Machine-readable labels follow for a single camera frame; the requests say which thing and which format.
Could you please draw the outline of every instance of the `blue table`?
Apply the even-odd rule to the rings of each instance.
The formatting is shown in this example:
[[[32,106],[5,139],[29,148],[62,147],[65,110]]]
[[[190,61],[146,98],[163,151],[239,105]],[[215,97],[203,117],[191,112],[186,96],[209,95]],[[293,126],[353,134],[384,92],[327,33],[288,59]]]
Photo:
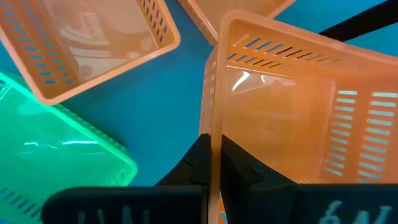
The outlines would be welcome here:
[[[133,186],[154,185],[198,135],[204,64],[212,47],[176,0],[166,2],[182,36],[177,50],[64,102],[128,148],[139,168]],[[297,0],[277,19],[320,32],[380,2]],[[398,55],[396,34],[393,25],[350,42]],[[3,47],[0,57],[2,71],[17,73]]]

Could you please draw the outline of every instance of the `black object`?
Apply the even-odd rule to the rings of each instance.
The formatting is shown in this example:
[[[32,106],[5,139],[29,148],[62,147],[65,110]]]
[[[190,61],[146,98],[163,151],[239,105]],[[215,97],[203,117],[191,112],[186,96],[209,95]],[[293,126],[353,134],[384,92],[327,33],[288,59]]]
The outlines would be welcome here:
[[[223,137],[221,194],[229,224],[396,224],[398,185],[300,185]]]
[[[210,137],[201,135],[155,187],[75,188],[50,197],[44,224],[205,224]]]
[[[319,34],[342,42],[398,22],[398,0],[387,0]]]

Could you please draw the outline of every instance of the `orange plastic basket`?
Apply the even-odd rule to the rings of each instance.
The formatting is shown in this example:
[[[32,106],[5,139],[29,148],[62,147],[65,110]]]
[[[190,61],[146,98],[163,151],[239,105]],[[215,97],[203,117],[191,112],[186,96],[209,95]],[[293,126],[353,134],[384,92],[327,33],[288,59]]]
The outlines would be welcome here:
[[[53,105],[175,49],[163,0],[0,0],[0,38]]]
[[[242,9],[274,18],[295,0],[178,0],[211,45],[216,45],[221,19],[230,10]]]
[[[398,59],[245,11],[224,17],[205,68],[210,218],[221,135],[298,183],[397,183]]]

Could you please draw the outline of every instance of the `green plastic basket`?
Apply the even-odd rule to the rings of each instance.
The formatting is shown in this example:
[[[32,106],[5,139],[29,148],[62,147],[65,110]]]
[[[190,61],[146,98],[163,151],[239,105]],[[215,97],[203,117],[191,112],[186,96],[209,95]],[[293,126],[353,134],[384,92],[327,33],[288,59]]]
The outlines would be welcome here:
[[[126,149],[62,105],[40,104],[20,77],[0,73],[0,223],[40,223],[52,194],[128,185]]]

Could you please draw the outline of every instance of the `plastic basket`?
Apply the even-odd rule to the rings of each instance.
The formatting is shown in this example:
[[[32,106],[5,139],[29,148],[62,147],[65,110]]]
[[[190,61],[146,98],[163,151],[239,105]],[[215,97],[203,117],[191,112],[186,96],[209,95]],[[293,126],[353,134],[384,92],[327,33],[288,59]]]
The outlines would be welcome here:
[[[242,9],[274,18],[295,0],[178,0],[211,45],[216,45],[221,19],[230,10]]]
[[[398,59],[232,11],[205,68],[200,132],[298,183],[396,183]]]
[[[63,106],[39,103],[21,77],[0,80],[0,223],[38,223],[59,190],[125,186],[136,175],[120,144]]]
[[[1,41],[35,96],[54,105],[175,49],[163,0],[0,0]]]

